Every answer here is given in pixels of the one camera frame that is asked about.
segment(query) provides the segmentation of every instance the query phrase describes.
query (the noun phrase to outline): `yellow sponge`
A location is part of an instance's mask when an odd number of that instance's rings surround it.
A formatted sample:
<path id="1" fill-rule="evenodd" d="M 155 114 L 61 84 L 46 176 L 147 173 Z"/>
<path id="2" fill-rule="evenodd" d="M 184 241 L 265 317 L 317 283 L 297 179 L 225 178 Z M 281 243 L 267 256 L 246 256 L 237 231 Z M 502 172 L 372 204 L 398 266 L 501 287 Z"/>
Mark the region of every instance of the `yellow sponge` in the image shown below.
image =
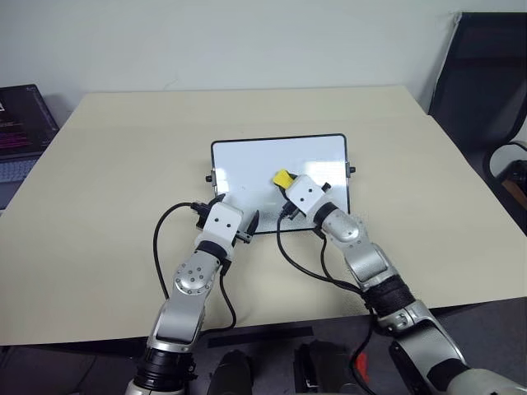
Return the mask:
<path id="1" fill-rule="evenodd" d="M 293 178 L 287 173 L 287 170 L 282 169 L 273 177 L 273 182 L 284 189 L 288 189 L 293 184 Z"/>

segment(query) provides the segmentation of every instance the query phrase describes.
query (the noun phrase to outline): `black cable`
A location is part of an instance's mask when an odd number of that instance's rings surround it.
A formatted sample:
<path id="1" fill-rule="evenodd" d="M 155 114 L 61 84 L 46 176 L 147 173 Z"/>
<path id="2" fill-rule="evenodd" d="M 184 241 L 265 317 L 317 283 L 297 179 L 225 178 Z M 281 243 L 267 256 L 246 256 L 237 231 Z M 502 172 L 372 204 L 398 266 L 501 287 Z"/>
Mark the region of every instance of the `black cable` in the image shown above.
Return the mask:
<path id="1" fill-rule="evenodd" d="M 361 290 L 359 290 L 359 288 L 357 286 L 354 286 L 353 284 L 350 284 L 349 282 L 335 280 L 333 278 L 328 278 L 326 276 L 321 276 L 320 274 L 317 274 L 317 273 L 314 273 L 314 272 L 312 272 L 310 270 L 307 270 L 305 267 L 303 267 L 303 266 L 299 265 L 298 263 L 296 263 L 289 255 L 287 255 L 285 249 L 283 248 L 282 239 L 280 237 L 280 234 L 281 234 L 280 225 L 282 224 L 282 220 L 283 220 L 284 217 L 285 217 L 285 214 L 283 212 L 278 216 L 278 221 L 277 221 L 277 244 L 278 244 L 278 249 L 280 250 L 280 253 L 282 253 L 282 256 L 286 259 L 286 261 L 288 261 L 295 269 L 300 270 L 301 272 L 303 272 L 304 274 L 306 274 L 306 275 L 308 275 L 310 277 L 316 278 L 317 280 L 329 282 L 331 284 L 335 284 L 336 286 L 340 286 L 341 288 L 343 288 L 345 290 L 349 290 L 351 292 L 355 292 L 357 294 L 361 294 Z"/>
<path id="2" fill-rule="evenodd" d="M 157 222 L 156 229 L 154 230 L 154 240 L 152 242 L 153 244 L 153 250 L 154 250 L 154 264 L 156 265 L 156 272 L 157 277 L 159 278 L 159 283 L 161 284 L 161 289 L 163 290 L 163 295 L 165 296 L 165 299 L 168 300 L 168 290 L 166 289 L 165 279 L 163 278 L 163 272 L 161 271 L 161 265 L 159 264 L 159 256 L 157 255 L 157 237 L 159 236 L 159 229 L 161 228 L 161 225 L 163 225 L 163 221 L 168 217 L 169 214 L 171 214 L 174 210 L 180 208 L 180 207 L 190 207 L 192 203 L 189 202 L 182 202 L 175 204 L 168 210 L 166 210 L 159 221 Z"/>
<path id="3" fill-rule="evenodd" d="M 359 355 L 364 351 L 368 343 L 370 342 L 371 335 L 373 335 L 373 329 L 375 327 L 375 315 L 373 314 L 373 309 L 370 307 L 368 308 L 370 311 L 370 323 L 368 324 L 368 333 L 366 334 L 365 339 L 362 341 L 361 345 L 353 352 L 352 358 L 349 362 L 350 370 L 352 371 L 353 378 L 355 381 L 357 381 L 357 384 L 370 395 L 376 395 L 376 393 L 368 386 L 366 381 L 364 381 L 364 378 L 361 375 L 361 372 L 357 370 L 356 362 Z"/>
<path id="4" fill-rule="evenodd" d="M 229 296 L 227 295 L 225 291 L 225 286 L 223 285 L 223 277 L 225 277 L 225 273 L 220 272 L 220 290 L 222 291 L 223 299 L 225 300 L 225 303 L 227 304 L 229 311 L 231 311 L 231 315 L 232 315 L 231 325 L 229 325 L 228 327 L 224 327 L 224 328 L 207 329 L 206 331 L 203 331 L 199 334 L 200 337 L 208 335 L 209 333 L 228 331 L 236 326 L 236 311 L 234 310 L 234 307 L 232 306 L 232 303 L 229 300 Z"/>
<path id="5" fill-rule="evenodd" d="M 320 236 L 320 238 L 323 240 L 323 242 L 322 242 L 322 249 L 320 250 L 320 265 L 322 266 L 322 271 L 324 272 L 325 277 L 324 276 L 320 276 L 320 275 L 318 275 L 316 273 L 310 272 L 309 270 L 305 269 L 304 267 L 300 266 L 298 263 L 293 261 L 291 259 L 291 257 L 289 257 L 289 255 L 287 255 L 286 251 L 283 249 L 282 241 L 280 239 L 280 225 L 282 223 L 282 219 L 284 218 L 284 216 L 285 215 L 283 213 L 281 213 L 280 216 L 278 217 L 278 221 L 277 221 L 277 243 L 278 243 L 278 249 L 282 253 L 283 257 L 293 267 L 297 268 L 298 270 L 300 270 L 301 272 L 307 274 L 308 276 L 311 276 L 313 278 L 319 279 L 321 281 L 330 282 L 330 283 L 336 285 L 339 288 L 343 288 L 344 290 L 350 290 L 351 292 L 355 292 L 355 293 L 361 295 L 362 292 L 357 286 L 354 286 L 353 284 L 351 284 L 349 282 L 346 282 L 346 281 L 335 280 L 331 276 L 331 274 L 329 273 L 328 268 L 326 266 L 325 258 L 324 258 L 324 253 L 325 253 L 326 247 L 328 245 L 328 239 L 326 238 L 325 235 L 321 235 Z M 373 330 L 374 330 L 374 327 L 375 327 L 375 315 L 373 313 L 373 309 L 372 308 L 368 308 L 368 310 L 370 312 L 370 323 L 369 323 L 369 327 L 368 327 L 368 333 L 366 334 L 366 337 L 362 341 L 361 345 L 352 354 L 352 358 L 350 359 L 350 369 L 352 371 L 353 378 L 355 379 L 355 381 L 357 381 L 357 384 L 364 391 L 366 391 L 366 393 L 368 393 L 370 395 L 376 395 L 376 393 L 374 393 L 370 389 L 370 387 L 368 387 L 368 384 L 366 383 L 366 381 L 364 381 L 364 378 L 361 376 L 361 373 L 357 370 L 357 367 L 356 367 L 357 358 L 364 351 L 364 349 L 366 348 L 366 346 L 370 342 L 370 339 L 371 339 L 371 336 L 373 335 Z"/>
<path id="6" fill-rule="evenodd" d="M 326 246 L 328 245 L 328 239 L 325 235 L 321 235 L 320 238 L 322 241 L 322 249 L 320 250 L 320 266 L 322 266 L 322 272 L 324 272 L 325 276 L 334 281 L 334 284 L 338 288 L 342 288 L 343 290 L 350 290 L 351 292 L 355 292 L 358 295 L 361 295 L 361 290 L 358 286 L 354 286 L 352 283 L 349 283 L 347 281 L 342 280 L 335 280 L 331 274 L 329 274 L 328 268 L 326 267 L 326 260 L 324 258 L 324 254 L 326 252 Z"/>
<path id="7" fill-rule="evenodd" d="M 156 228 L 154 230 L 154 239 L 152 241 L 152 247 L 154 251 L 154 264 L 156 265 L 156 272 L 157 277 L 159 278 L 159 283 L 161 284 L 161 289 L 163 290 L 163 295 L 165 296 L 165 299 L 168 300 L 168 290 L 166 289 L 165 279 L 163 278 L 163 272 L 161 271 L 161 265 L 159 264 L 159 255 L 157 253 L 157 239 L 159 237 L 159 231 L 161 229 L 161 225 L 163 225 L 163 222 L 165 219 L 176 209 L 180 207 L 191 207 L 192 203 L 190 202 L 182 202 L 175 204 L 174 206 L 170 207 L 168 210 L 166 210 L 159 221 L 157 222 Z M 225 300 L 225 303 L 227 304 L 227 307 L 231 311 L 232 315 L 232 323 L 228 327 L 225 328 L 214 328 L 214 329 L 208 329 L 207 331 L 203 331 L 200 333 L 200 336 L 206 335 L 211 332 L 223 332 L 228 331 L 229 329 L 232 329 L 236 325 L 236 312 L 234 310 L 234 307 L 232 306 L 231 301 L 229 300 L 229 296 L 227 295 L 225 291 L 225 286 L 223 284 L 223 277 L 226 275 L 226 272 L 228 270 L 228 267 L 224 267 L 220 271 L 220 290 L 222 290 L 223 299 Z"/>
<path id="8" fill-rule="evenodd" d="M 324 272 L 326 277 L 327 278 L 333 278 L 331 276 L 331 274 L 329 273 L 328 268 L 326 267 L 326 262 L 325 262 L 325 259 L 324 259 L 324 253 L 325 253 L 325 250 L 326 250 L 326 245 L 328 244 L 328 240 L 326 239 L 325 235 L 322 235 L 322 240 L 324 241 L 324 243 L 322 244 L 322 249 L 320 250 L 320 265 L 322 266 L 322 271 Z M 366 391 L 366 393 L 369 393 L 370 395 L 375 395 L 375 393 L 371 390 L 371 388 L 368 387 L 368 384 L 366 383 L 366 381 L 364 381 L 364 378 L 361 376 L 361 373 L 357 371 L 357 367 L 356 367 L 357 358 L 364 351 L 364 349 L 366 348 L 366 346 L 370 342 L 371 336 L 373 335 L 373 330 L 374 330 L 374 327 L 375 327 L 375 315 L 373 314 L 373 309 L 372 308 L 368 308 L 368 311 L 370 312 L 370 322 L 368 324 L 368 333 L 366 334 L 366 337 L 362 341 L 361 345 L 352 354 L 352 358 L 350 359 L 350 369 L 352 371 L 353 378 L 355 379 L 355 381 L 357 381 L 357 384 L 359 384 L 359 386 L 364 391 Z"/>
<path id="9" fill-rule="evenodd" d="M 84 383 L 84 380 L 86 380 L 86 377 L 88 377 L 88 374 L 91 372 L 91 369 L 96 364 L 96 361 L 97 361 L 97 355 L 95 355 L 93 357 L 93 360 L 91 361 L 90 366 L 88 366 L 88 369 L 86 369 L 86 372 L 84 372 L 84 374 L 82 375 L 81 379 L 79 380 L 79 382 L 75 386 L 75 389 L 73 390 L 74 393 L 78 392 L 81 389 L 82 383 Z"/>

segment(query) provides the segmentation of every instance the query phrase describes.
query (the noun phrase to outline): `gray floor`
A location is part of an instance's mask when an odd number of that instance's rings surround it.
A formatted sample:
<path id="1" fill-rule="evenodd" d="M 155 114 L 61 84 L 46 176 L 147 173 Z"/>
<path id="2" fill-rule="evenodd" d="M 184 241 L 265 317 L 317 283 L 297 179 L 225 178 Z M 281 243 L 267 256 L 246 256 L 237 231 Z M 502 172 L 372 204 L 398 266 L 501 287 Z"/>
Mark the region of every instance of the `gray floor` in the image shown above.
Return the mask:
<path id="1" fill-rule="evenodd" d="M 441 322 L 458 342 L 469 365 L 491 369 L 526 384 L 526 317 L 526 299 L 519 299 L 462 308 L 445 314 Z M 352 349 L 364 336 L 366 324 L 364 317 L 284 324 L 279 328 L 311 326 L 314 336 L 213 348 L 208 347 L 208 340 L 204 338 L 194 354 L 199 378 L 192 382 L 192 394 L 206 393 L 210 374 L 221 357 L 232 349 L 242 350 L 251 357 L 256 376 L 255 395 L 294 393 L 292 360 L 295 348 L 316 338 L 342 343 Z M 239 328 L 228 335 L 276 328 Z M 374 336 L 366 349 L 371 386 L 379 395 L 408 393 L 389 359 L 389 343 L 389 338 Z M 86 379 L 77 388 L 94 361 Z M 0 394 L 66 395 L 78 389 L 86 395 L 120 394 L 134 372 L 133 360 L 126 358 L 12 347 L 0 360 Z"/>

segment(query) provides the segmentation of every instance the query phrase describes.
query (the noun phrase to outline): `beige table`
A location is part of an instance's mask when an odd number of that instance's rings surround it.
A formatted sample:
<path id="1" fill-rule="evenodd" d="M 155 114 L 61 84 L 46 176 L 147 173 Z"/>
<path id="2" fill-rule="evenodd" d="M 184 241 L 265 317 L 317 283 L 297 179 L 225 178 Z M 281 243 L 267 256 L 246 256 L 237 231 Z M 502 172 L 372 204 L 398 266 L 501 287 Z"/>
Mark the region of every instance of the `beige table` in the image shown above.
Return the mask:
<path id="1" fill-rule="evenodd" d="M 162 302 L 152 231 L 168 206 L 212 197 L 211 141 L 337 132 L 357 167 L 352 209 L 417 297 L 525 295 L 523 234 L 402 87 L 90 94 L 0 217 L 0 344 L 146 336 Z M 162 229 L 167 279 L 195 221 L 176 212 Z M 315 236 L 284 243 L 319 270 Z M 349 278 L 334 248 L 327 261 Z M 226 288 L 242 326 L 363 312 L 290 267 L 272 235 L 237 245 Z M 228 323 L 217 287 L 209 302 L 206 327 Z"/>

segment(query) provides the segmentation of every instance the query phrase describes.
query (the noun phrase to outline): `white board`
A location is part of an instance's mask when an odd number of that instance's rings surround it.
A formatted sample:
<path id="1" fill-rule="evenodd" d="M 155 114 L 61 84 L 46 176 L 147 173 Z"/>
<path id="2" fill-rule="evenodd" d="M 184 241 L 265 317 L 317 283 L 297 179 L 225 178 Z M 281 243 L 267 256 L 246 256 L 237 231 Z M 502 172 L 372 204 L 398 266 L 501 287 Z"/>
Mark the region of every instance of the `white board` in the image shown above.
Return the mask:
<path id="1" fill-rule="evenodd" d="M 319 186 L 330 184 L 329 198 L 349 212 L 349 163 L 342 134 L 218 141 L 211 151 L 214 192 L 224 193 L 224 202 L 244 212 L 242 230 L 259 210 L 256 233 L 276 231 L 278 214 L 286 203 L 272 181 L 280 169 L 308 174 Z M 302 214 L 282 222 L 283 230 L 312 227 Z"/>

